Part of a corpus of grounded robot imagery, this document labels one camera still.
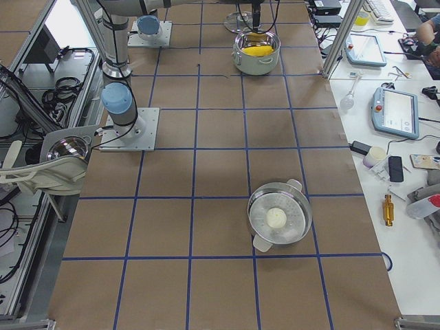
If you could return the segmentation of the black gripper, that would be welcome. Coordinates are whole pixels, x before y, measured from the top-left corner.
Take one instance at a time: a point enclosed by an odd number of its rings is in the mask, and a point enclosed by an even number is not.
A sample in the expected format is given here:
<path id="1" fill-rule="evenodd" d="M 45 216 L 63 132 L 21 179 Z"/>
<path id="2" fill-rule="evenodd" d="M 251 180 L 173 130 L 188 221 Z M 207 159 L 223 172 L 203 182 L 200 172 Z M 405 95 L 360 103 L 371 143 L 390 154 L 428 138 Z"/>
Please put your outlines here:
<path id="1" fill-rule="evenodd" d="M 260 20 L 260 15 L 261 15 L 261 4 L 262 1 L 261 0 L 251 0 L 251 8 L 252 8 L 252 28 L 253 29 L 259 29 L 261 26 L 261 20 Z"/>

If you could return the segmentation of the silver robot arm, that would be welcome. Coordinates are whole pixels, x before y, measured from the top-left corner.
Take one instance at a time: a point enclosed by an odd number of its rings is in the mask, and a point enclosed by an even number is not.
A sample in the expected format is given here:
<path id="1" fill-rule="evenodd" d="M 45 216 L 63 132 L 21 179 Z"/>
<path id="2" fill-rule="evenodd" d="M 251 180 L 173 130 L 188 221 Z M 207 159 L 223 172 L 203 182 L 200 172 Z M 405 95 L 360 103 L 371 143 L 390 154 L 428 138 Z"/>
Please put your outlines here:
<path id="1" fill-rule="evenodd" d="M 162 33 L 160 20 L 154 15 L 139 17 L 136 26 L 138 35 L 144 40 L 157 38 Z"/>
<path id="2" fill-rule="evenodd" d="M 101 146 L 121 142 L 126 149 L 146 135 L 147 123 L 138 111 L 131 88 L 131 68 L 128 63 L 129 17 L 138 17 L 138 33 L 154 35 L 160 22 L 154 11 L 189 4 L 189 1 L 99 1 L 104 25 L 104 89 L 101 101 L 112 122 L 115 137 L 103 140 Z"/>

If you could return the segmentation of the person forearm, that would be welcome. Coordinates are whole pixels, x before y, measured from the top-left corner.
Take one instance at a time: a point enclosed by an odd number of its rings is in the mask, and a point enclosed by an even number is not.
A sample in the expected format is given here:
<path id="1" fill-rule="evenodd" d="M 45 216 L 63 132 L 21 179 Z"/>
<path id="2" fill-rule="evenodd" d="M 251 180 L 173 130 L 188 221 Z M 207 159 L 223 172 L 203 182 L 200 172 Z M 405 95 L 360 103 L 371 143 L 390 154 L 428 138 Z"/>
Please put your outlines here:
<path id="1" fill-rule="evenodd" d="M 438 26 L 439 22 L 433 21 L 432 19 L 422 23 L 417 28 L 416 38 L 424 45 L 430 45 L 435 39 L 435 32 Z"/>

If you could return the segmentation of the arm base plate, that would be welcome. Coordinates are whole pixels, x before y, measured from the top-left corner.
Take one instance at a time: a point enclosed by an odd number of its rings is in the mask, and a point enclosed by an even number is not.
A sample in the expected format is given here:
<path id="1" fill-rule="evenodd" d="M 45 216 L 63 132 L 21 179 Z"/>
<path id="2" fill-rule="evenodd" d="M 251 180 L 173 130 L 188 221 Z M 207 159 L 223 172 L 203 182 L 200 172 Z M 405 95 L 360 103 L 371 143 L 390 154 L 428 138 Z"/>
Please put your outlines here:
<path id="1" fill-rule="evenodd" d="M 134 127 L 118 126 L 107 116 L 106 125 L 98 149 L 105 152 L 153 151 L 157 137 L 160 109 L 158 107 L 138 107 Z"/>
<path id="2" fill-rule="evenodd" d="M 138 34 L 137 23 L 133 23 L 132 30 L 129 33 L 128 47 L 131 48 L 157 48 L 168 47 L 171 40 L 172 31 L 171 21 L 160 21 L 159 32 L 157 34 L 146 35 Z"/>

